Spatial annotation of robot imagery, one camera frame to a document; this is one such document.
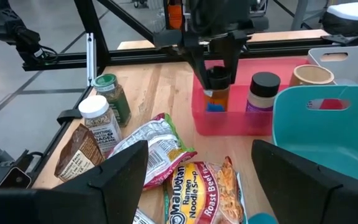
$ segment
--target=white jar lid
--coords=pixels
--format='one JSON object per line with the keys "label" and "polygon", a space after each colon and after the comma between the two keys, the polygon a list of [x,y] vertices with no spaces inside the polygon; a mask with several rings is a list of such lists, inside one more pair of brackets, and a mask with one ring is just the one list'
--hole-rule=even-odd
{"label": "white jar lid", "polygon": [[91,119],[104,114],[109,109],[109,103],[104,96],[90,96],[78,105],[78,109],[82,117]]}

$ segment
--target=wooden tabletop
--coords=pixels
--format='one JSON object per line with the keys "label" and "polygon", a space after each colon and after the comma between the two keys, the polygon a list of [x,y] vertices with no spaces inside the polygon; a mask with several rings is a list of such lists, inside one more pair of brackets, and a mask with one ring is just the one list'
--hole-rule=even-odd
{"label": "wooden tabletop", "polygon": [[[314,38],[321,35],[327,35],[327,33],[323,30],[274,32],[255,34],[252,41]],[[153,45],[145,40],[123,42],[118,49],[147,47],[153,47]],[[194,161],[222,163],[225,156],[231,157],[236,171],[241,174],[246,211],[249,217],[259,212],[273,214],[259,184],[250,156],[251,144],[255,137],[207,137],[196,132],[191,115],[193,71],[187,63],[116,66],[108,67],[104,72],[114,73],[118,76],[119,83],[124,87],[131,107],[132,118],[128,126],[122,129],[124,137],[156,114],[169,113],[184,143],[189,147],[194,147],[198,152]],[[62,183],[53,175],[53,172],[63,146],[82,122],[82,119],[72,122],[35,181],[33,188],[50,189]],[[270,137],[258,137],[258,139],[269,140]],[[162,188],[145,191],[140,199],[139,207],[157,224],[163,224]]]}

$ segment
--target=spice jar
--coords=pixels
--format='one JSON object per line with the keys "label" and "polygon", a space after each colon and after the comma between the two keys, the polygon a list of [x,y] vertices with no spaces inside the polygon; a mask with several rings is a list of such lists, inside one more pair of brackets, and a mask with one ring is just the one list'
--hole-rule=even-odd
{"label": "spice jar", "polygon": [[225,67],[215,66],[207,70],[207,76],[211,84],[211,89],[204,90],[206,111],[227,111],[231,82],[230,74]]}
{"label": "spice jar", "polygon": [[280,77],[271,72],[252,76],[246,111],[273,111],[274,98],[280,87]]}
{"label": "spice jar", "polygon": [[90,96],[78,105],[85,126],[89,128],[104,157],[122,140],[117,119],[104,96]]}
{"label": "spice jar", "polygon": [[93,86],[98,95],[106,97],[120,127],[127,126],[131,118],[131,109],[124,89],[118,84],[117,76],[105,74],[93,80]]}

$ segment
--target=teal plastic basket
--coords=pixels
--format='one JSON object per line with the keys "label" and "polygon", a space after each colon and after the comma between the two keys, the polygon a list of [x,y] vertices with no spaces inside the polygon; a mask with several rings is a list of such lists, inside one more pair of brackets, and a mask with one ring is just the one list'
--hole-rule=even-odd
{"label": "teal plastic basket", "polygon": [[[311,100],[341,99],[343,110],[312,110]],[[336,172],[358,179],[358,86],[297,86],[276,97],[273,141]]]}

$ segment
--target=food package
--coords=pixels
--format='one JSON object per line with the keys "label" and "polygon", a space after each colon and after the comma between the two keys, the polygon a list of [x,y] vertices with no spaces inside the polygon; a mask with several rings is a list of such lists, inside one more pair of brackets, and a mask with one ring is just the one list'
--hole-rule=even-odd
{"label": "food package", "polygon": [[147,215],[145,215],[142,211],[137,209],[132,224],[155,224],[155,222],[147,217]]}
{"label": "food package", "polygon": [[239,175],[226,157],[222,166],[191,162],[178,166],[170,180],[167,224],[247,223]]}
{"label": "food package", "polygon": [[93,133],[80,124],[60,153],[55,176],[66,182],[103,161],[104,157]]}
{"label": "food package", "polygon": [[166,113],[161,113],[123,139],[110,152],[109,158],[139,140],[147,140],[149,144],[149,162],[144,190],[162,184],[179,163],[197,154],[193,148],[187,148],[179,138],[171,117]]}

